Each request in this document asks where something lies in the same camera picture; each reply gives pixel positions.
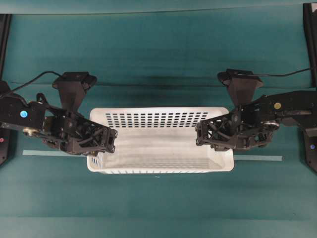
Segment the green tape strip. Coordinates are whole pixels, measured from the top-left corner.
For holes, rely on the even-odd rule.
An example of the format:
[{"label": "green tape strip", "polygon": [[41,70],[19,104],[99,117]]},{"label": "green tape strip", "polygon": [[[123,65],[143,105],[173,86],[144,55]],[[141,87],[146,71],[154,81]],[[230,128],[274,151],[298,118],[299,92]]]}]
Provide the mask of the green tape strip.
[{"label": "green tape strip", "polygon": [[[33,156],[76,156],[85,157],[84,155],[69,155],[62,151],[49,151],[49,150],[23,150],[23,155]],[[234,160],[249,160],[249,161],[282,161],[282,156],[269,156],[269,155],[235,155]]]},{"label": "green tape strip", "polygon": [[70,155],[62,151],[49,151],[49,150],[23,150],[23,155],[85,157],[84,155]]}]

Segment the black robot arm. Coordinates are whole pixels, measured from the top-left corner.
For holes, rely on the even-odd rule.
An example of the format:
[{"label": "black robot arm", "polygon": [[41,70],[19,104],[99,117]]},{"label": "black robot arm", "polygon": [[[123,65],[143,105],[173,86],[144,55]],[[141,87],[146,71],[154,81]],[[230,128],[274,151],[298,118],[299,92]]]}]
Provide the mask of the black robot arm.
[{"label": "black robot arm", "polygon": [[67,72],[53,87],[59,91],[62,108],[51,106],[42,93],[36,101],[11,93],[0,81],[0,127],[23,131],[42,139],[49,147],[69,154],[97,155],[113,153],[117,131],[84,118],[77,112],[87,91],[97,78],[87,72]]}]

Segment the black metal bracket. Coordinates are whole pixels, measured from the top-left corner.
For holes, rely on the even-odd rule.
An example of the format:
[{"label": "black metal bracket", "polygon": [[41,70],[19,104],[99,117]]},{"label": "black metal bracket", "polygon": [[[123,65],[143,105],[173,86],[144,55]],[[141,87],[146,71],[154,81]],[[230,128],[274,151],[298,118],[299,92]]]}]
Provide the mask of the black metal bracket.
[{"label": "black metal bracket", "polygon": [[[303,25],[307,43],[307,50],[312,73],[312,86],[317,87],[317,4],[303,4]],[[309,167],[317,172],[317,137],[308,137],[305,132],[306,162]]]},{"label": "black metal bracket", "polygon": [[[303,25],[311,67],[317,66],[317,11],[313,3],[303,4]],[[317,87],[317,68],[312,69],[312,85]]]},{"label": "black metal bracket", "polygon": [[[2,80],[6,44],[9,36],[11,14],[0,14],[0,80]],[[0,128],[0,165],[7,160],[10,130]]]}]

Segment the basket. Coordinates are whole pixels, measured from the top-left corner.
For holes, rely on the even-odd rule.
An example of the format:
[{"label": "basket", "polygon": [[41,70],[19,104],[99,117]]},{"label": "basket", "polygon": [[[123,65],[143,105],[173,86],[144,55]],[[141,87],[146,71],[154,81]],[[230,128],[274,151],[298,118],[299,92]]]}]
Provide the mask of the basket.
[{"label": "basket", "polygon": [[195,124],[228,113],[226,108],[95,108],[90,120],[115,128],[115,153],[87,156],[103,174],[207,173],[230,171],[232,150],[196,145]]}]

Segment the black cable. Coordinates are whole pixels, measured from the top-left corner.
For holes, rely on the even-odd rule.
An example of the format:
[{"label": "black cable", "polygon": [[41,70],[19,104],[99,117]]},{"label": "black cable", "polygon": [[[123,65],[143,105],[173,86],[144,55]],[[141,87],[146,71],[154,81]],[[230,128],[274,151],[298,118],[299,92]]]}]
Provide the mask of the black cable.
[{"label": "black cable", "polygon": [[298,70],[298,71],[295,71],[295,72],[291,72],[291,73],[286,73],[286,74],[258,74],[258,73],[255,73],[255,74],[242,74],[242,73],[239,73],[237,75],[260,76],[260,77],[287,77],[287,76],[291,76],[291,75],[296,74],[296,73],[301,73],[301,72],[304,72],[304,71],[313,70],[315,68],[316,67],[305,68],[305,69],[301,69],[301,70]]},{"label": "black cable", "polygon": [[33,78],[32,80],[30,80],[29,82],[26,82],[25,84],[22,84],[21,86],[15,88],[15,89],[12,89],[12,90],[10,90],[10,91],[7,91],[7,92],[5,92],[5,93],[0,94],[0,99],[1,99],[1,98],[4,98],[4,97],[6,97],[6,96],[8,96],[8,95],[10,95],[10,94],[12,94],[12,93],[14,93],[15,91],[17,91],[17,90],[19,90],[19,89],[21,89],[21,88],[24,88],[24,87],[30,85],[31,83],[33,83],[34,81],[36,81],[37,79],[39,79],[40,77],[42,77],[44,74],[47,74],[47,73],[52,73],[52,74],[55,74],[55,75],[57,75],[57,76],[59,76],[59,77],[63,77],[63,76],[61,76],[59,73],[56,73],[56,72],[54,72],[54,71],[44,71],[43,73],[40,73],[38,76],[36,76],[36,77]]}]

